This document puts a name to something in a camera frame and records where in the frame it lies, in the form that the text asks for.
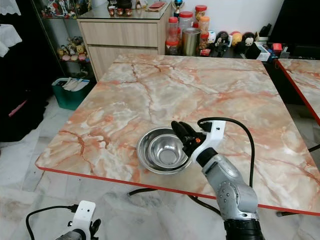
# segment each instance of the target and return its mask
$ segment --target cabinet drawer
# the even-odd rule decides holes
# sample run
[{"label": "cabinet drawer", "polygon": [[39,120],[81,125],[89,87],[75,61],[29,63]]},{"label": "cabinet drawer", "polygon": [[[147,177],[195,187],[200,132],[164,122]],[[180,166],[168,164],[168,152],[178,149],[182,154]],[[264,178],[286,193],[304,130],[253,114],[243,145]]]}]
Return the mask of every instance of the cabinet drawer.
[{"label": "cabinet drawer", "polygon": [[157,47],[156,23],[81,22],[87,44]]},{"label": "cabinet drawer", "polygon": [[93,64],[97,80],[108,71],[108,68],[120,54],[158,54],[157,49],[131,47],[103,47],[89,46],[91,63]]}]

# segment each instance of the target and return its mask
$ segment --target green bin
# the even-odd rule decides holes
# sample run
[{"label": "green bin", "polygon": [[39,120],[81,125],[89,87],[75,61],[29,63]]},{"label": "green bin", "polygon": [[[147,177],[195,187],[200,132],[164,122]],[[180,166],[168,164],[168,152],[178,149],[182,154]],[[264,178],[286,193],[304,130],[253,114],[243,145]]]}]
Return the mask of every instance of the green bin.
[{"label": "green bin", "polygon": [[70,110],[76,110],[88,95],[88,93],[91,91],[91,89],[96,85],[95,82],[84,79],[84,82],[88,82],[86,86],[78,91],[69,91],[65,90],[61,85],[57,85],[59,82],[63,83],[64,81],[68,81],[68,78],[58,78],[52,83],[52,89],[56,100],[58,101],[59,107]]}]

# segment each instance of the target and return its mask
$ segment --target marble table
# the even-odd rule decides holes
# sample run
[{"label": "marble table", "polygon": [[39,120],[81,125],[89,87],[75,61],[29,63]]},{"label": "marble table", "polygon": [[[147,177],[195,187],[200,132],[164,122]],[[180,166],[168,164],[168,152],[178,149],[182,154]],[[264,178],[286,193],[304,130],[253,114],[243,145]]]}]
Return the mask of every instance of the marble table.
[{"label": "marble table", "polygon": [[320,60],[279,59],[278,63],[320,125]]},{"label": "marble table", "polygon": [[[196,128],[204,117],[234,118],[251,131],[260,207],[320,216],[320,173],[258,60],[120,55],[35,164],[46,171],[215,199],[198,164],[160,175],[145,169],[136,152],[148,130],[172,120]],[[249,183],[246,133],[227,123],[216,150]]]}]

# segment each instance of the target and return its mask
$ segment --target stainless steel bowl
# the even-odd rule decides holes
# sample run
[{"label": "stainless steel bowl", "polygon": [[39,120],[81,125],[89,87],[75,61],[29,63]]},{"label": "stainless steel bowl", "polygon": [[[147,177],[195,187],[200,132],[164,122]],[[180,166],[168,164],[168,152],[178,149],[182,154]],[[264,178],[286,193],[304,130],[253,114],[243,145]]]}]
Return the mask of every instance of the stainless steel bowl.
[{"label": "stainless steel bowl", "polygon": [[148,170],[157,174],[175,174],[191,163],[182,148],[182,142],[171,128],[158,127],[140,138],[136,152]]}]

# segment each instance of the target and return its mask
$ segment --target white tiled floor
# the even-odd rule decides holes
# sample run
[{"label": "white tiled floor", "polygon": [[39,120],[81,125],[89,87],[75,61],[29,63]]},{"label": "white tiled floor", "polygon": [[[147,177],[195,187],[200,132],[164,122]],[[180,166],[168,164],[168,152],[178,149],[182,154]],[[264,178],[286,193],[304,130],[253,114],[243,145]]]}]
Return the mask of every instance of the white tiled floor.
[{"label": "white tiled floor", "polygon": [[[320,127],[303,107],[288,106],[308,147],[320,141]],[[132,197],[134,186],[96,179],[43,172],[37,157],[73,111],[58,107],[53,97],[40,126],[20,142],[0,143],[0,240],[30,239],[26,214],[53,205],[88,200],[96,203],[94,219],[101,218],[100,240],[207,240],[225,239],[223,221],[187,196],[172,192],[146,192]],[[320,153],[313,158],[320,167]],[[202,199],[217,206],[214,200]],[[276,217],[259,209],[266,240],[320,239],[320,217]],[[31,220],[35,239],[55,239],[73,217],[64,209],[39,213]]]}]

